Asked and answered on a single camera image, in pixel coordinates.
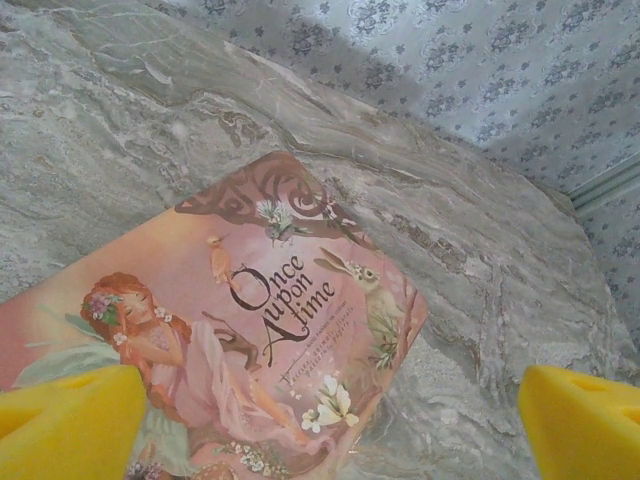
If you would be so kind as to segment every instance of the book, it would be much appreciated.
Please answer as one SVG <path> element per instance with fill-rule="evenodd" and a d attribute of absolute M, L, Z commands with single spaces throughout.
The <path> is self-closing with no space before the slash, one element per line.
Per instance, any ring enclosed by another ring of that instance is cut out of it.
<path fill-rule="evenodd" d="M 272 152 L 1 305 L 0 389 L 135 365 L 147 409 L 126 478 L 326 479 L 427 315 Z"/>

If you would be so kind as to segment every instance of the flower crown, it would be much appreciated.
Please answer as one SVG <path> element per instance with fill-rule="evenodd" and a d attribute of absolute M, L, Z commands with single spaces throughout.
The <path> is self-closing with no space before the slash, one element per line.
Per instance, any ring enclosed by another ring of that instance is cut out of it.
<path fill-rule="evenodd" d="M 106 293 L 94 293 L 88 303 L 83 303 L 83 310 L 91 313 L 94 320 L 100 320 L 107 325 L 118 325 L 118 310 L 116 303 L 120 303 L 122 297 Z"/>

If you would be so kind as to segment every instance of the yellow sponge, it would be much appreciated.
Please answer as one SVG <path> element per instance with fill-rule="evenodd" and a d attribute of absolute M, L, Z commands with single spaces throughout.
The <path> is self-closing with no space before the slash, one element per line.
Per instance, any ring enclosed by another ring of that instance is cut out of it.
<path fill-rule="evenodd" d="M 640 389 L 527 368 L 518 406 L 543 480 L 640 480 Z"/>
<path fill-rule="evenodd" d="M 131 366 L 0 394 L 0 478 L 121 479 L 144 408 Z"/>

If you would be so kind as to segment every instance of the illustration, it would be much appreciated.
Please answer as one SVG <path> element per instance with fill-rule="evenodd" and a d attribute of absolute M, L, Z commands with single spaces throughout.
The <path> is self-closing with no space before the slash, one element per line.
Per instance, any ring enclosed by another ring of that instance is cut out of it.
<path fill-rule="evenodd" d="M 127 480 L 324 479 L 427 313 L 276 152 L 0 306 L 0 388 L 134 365 L 147 411 Z"/>

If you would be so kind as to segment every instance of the pink dress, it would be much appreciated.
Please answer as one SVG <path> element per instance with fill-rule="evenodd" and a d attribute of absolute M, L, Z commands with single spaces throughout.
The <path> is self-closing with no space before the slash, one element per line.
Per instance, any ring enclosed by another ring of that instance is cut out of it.
<path fill-rule="evenodd" d="M 238 441 L 275 440 L 288 450 L 309 455 L 316 454 L 322 447 L 333 448 L 330 437 L 300 445 L 290 429 L 256 405 L 249 372 L 243 366 L 226 361 L 210 321 L 194 322 L 191 332 L 190 343 L 181 341 L 184 366 L 155 364 L 151 371 L 151 382 L 167 389 L 178 414 L 190 427 L 213 423 Z M 150 339 L 157 347 L 169 350 L 159 327 L 150 332 Z M 298 423 L 291 407 L 278 406 L 291 418 L 292 424 Z"/>

